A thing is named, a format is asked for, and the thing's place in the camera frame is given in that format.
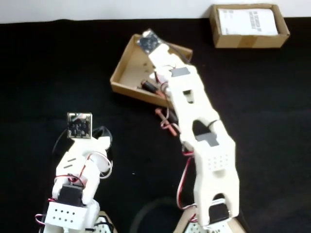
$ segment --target hole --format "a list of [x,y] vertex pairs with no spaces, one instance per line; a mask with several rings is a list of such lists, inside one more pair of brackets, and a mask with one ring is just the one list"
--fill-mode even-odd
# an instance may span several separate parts
[[74,161],[74,160],[76,160],[76,158],[69,159],[67,162],[71,162],[71,161]]
[[221,198],[225,198],[225,196],[222,193],[219,193],[216,196],[214,196],[213,200],[217,200],[217,199],[221,199]]
[[200,120],[195,120],[192,124],[192,131],[194,136],[210,133],[208,127],[205,126]]
[[72,164],[70,164],[70,165],[67,165],[67,166],[64,166],[64,168],[68,168],[68,167],[71,167],[72,166]]
[[192,90],[183,91],[183,93],[188,103],[194,103]]

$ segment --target white wire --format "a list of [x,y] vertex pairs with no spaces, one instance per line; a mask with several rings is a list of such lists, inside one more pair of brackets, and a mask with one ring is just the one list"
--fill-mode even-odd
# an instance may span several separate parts
[[41,222],[40,220],[38,220],[37,217],[43,217],[43,215],[42,215],[42,214],[36,214],[36,215],[35,215],[35,221],[36,221],[37,223],[41,224],[41,225],[45,225],[45,223],[44,223],[44,222]]
[[108,163],[108,166],[109,166],[108,174],[105,175],[105,176],[99,176],[99,179],[107,179],[107,178],[111,175],[111,173],[112,173],[112,164],[111,164],[110,160],[109,160],[103,153],[101,153],[101,152],[99,152],[99,151],[93,151],[93,152],[90,153],[90,155],[92,155],[92,154],[98,154],[98,155],[100,155],[100,156],[103,157],[103,158],[106,160],[106,162]]
[[187,164],[186,164],[186,166],[185,166],[185,168],[184,168],[184,171],[183,171],[183,174],[181,175],[180,182],[179,182],[179,185],[178,185],[178,188],[177,188],[177,193],[176,193],[176,203],[177,203],[177,206],[178,206],[179,209],[182,209],[182,210],[186,210],[186,209],[188,209],[189,207],[196,206],[195,203],[193,203],[193,204],[191,204],[191,205],[186,205],[186,206],[184,206],[184,207],[182,207],[182,206],[180,205],[180,200],[179,200],[180,189],[181,189],[182,183],[183,183],[183,181],[184,181],[184,179],[185,179],[187,169],[188,169],[188,166],[187,166]]

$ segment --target circuit board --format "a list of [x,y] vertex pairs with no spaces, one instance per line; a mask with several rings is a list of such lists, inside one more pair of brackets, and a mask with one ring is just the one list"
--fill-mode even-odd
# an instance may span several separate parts
[[91,113],[67,113],[68,138],[92,137],[92,114]]

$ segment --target perforated plate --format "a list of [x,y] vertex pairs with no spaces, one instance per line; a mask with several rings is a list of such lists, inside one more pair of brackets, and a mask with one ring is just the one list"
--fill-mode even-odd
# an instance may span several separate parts
[[187,225],[184,233],[232,233],[227,222],[213,224],[209,230],[204,230],[198,223]]
[[45,218],[46,224],[74,230],[83,228],[87,208],[60,204],[51,201]]

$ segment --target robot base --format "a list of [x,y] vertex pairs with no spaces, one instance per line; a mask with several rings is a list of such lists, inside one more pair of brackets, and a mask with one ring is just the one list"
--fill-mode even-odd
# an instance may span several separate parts
[[184,211],[173,233],[246,233],[235,218],[226,223],[213,224],[211,229],[204,230],[198,223],[189,222],[194,211],[194,208]]

